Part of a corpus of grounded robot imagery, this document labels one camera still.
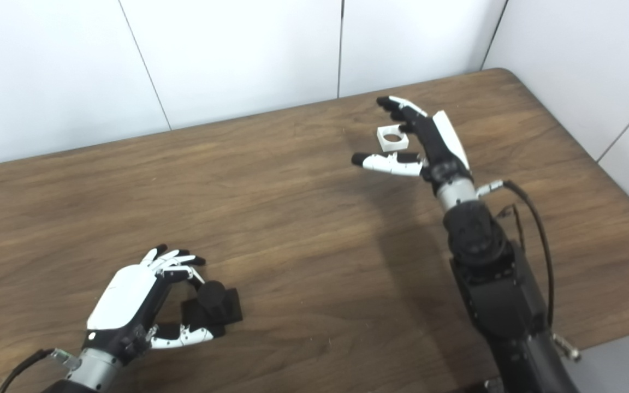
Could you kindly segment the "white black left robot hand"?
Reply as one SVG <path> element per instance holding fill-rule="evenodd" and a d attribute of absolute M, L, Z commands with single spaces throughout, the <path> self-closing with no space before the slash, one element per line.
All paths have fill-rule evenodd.
<path fill-rule="evenodd" d="M 222 326 L 157 323 L 173 284 L 200 289 L 205 280 L 195 270 L 205 259 L 186 249 L 160 244 L 118 270 L 87 319 L 83 350 L 98 350 L 127 366 L 147 351 L 179 348 L 226 335 Z"/>

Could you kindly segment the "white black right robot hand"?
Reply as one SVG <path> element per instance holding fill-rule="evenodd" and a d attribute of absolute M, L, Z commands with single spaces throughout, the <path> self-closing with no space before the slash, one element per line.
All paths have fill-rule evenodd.
<path fill-rule="evenodd" d="M 470 169 L 459 154 L 453 152 L 440 132 L 433 117 L 410 100 L 396 96 L 382 96 L 377 105 L 399 122 L 399 130 L 417 137 L 426 156 L 417 153 L 372 154 L 357 152 L 352 155 L 354 166 L 369 171 L 386 172 L 394 176 L 422 177 L 437 193 L 460 179 L 473 181 Z"/>

